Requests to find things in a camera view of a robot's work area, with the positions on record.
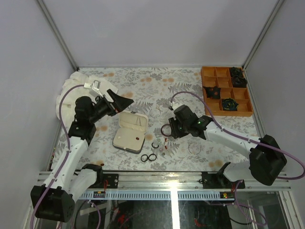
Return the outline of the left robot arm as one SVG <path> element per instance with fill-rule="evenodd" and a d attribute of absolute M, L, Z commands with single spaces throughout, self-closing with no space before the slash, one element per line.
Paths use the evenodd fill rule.
<path fill-rule="evenodd" d="M 94 102 L 88 96 L 79 97 L 75 101 L 74 120 L 69 130 L 64 131 L 68 149 L 43 184 L 34 186 L 31 190 L 33 218 L 68 222 L 73 215 L 75 203 L 83 192 L 90 186 L 100 188 L 104 184 L 102 167 L 94 164 L 86 164 L 75 179 L 72 177 L 95 135 L 95 123 L 106 115 L 114 116 L 124 111 L 134 102 L 111 89 L 106 93 L 111 101 L 105 95 L 97 96 Z"/>

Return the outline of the cream navy jewelry box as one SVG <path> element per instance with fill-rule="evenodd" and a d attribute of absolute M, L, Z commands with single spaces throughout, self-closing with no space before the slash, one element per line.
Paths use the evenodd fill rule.
<path fill-rule="evenodd" d="M 145 142 L 149 118 L 145 114 L 132 111 L 123 111 L 119 114 L 119 129 L 117 130 L 112 145 L 120 150 L 139 154 Z"/>

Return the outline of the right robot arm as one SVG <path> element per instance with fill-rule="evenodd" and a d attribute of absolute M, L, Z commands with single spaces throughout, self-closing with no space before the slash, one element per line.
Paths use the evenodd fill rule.
<path fill-rule="evenodd" d="M 226 130 L 211 117 L 198 117 L 184 104 L 172 104 L 173 117 L 169 119 L 171 136 L 175 139 L 187 135 L 224 145 L 246 157 L 246 161 L 224 165 L 217 176 L 218 185 L 228 188 L 238 180 L 254 178 L 271 186 L 287 163 L 275 139 L 269 135 L 250 138 L 234 130 Z"/>

